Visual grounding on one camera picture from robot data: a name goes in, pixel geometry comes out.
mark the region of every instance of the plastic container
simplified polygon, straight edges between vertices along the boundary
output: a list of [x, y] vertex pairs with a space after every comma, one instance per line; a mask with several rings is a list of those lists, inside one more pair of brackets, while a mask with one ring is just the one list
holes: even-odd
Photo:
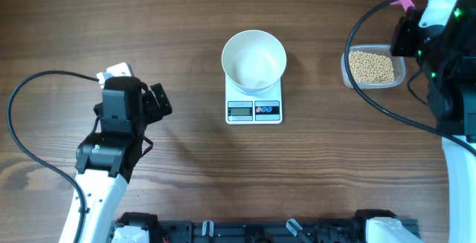
[[[390, 54], [390, 46], [389, 45], [356, 45], [350, 47], [350, 51], [363, 51], [369, 54], [379, 54], [386, 57], [390, 57], [393, 66], [393, 77], [395, 80], [393, 82], [357, 82], [357, 86], [362, 89], [369, 89], [369, 88], [389, 88], [395, 87], [398, 84], [402, 83], [405, 79], [405, 75], [407, 74], [407, 70], [405, 69], [405, 61], [403, 57], [395, 57]], [[344, 54], [342, 54], [341, 58], [341, 69], [342, 69], [342, 77], [344, 78], [344, 84], [348, 88], [353, 88], [352, 84], [350, 84], [349, 76], [345, 71], [344, 65]]]

